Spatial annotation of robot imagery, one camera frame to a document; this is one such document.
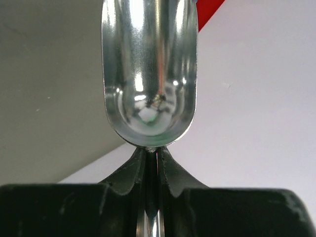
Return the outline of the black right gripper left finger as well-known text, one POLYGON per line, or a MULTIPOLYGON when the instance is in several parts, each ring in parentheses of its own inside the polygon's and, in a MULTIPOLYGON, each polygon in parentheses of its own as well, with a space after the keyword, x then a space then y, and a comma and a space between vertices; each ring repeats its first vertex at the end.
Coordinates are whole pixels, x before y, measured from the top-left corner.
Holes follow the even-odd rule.
POLYGON ((97 184, 23 184, 0 189, 3 237, 141 237, 146 153, 97 184))

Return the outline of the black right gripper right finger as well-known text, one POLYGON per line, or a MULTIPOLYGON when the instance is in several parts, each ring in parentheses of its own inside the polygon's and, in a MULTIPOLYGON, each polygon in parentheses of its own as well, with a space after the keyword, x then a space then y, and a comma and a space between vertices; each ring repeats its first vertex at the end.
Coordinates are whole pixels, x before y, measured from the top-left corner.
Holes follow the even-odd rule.
POLYGON ((290 190, 210 188, 165 147, 158 150, 160 210, 167 237, 313 237, 316 228, 290 190))

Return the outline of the silver metal scoop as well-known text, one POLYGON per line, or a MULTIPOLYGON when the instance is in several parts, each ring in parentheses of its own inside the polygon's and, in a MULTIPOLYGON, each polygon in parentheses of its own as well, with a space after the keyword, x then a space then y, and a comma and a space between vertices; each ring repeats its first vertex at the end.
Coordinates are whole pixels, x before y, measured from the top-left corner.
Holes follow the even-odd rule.
POLYGON ((166 236, 162 154, 196 112, 198 13, 194 0, 105 0, 101 17, 105 109, 116 134, 135 146, 107 178, 128 201, 117 236, 166 236))

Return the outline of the red tin of lollipop candies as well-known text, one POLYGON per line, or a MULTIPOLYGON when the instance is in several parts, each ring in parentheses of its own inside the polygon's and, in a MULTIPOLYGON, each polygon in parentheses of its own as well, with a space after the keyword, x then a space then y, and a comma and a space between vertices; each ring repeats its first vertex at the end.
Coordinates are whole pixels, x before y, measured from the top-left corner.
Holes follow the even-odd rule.
POLYGON ((198 31, 201 31, 225 0, 197 0, 198 31))

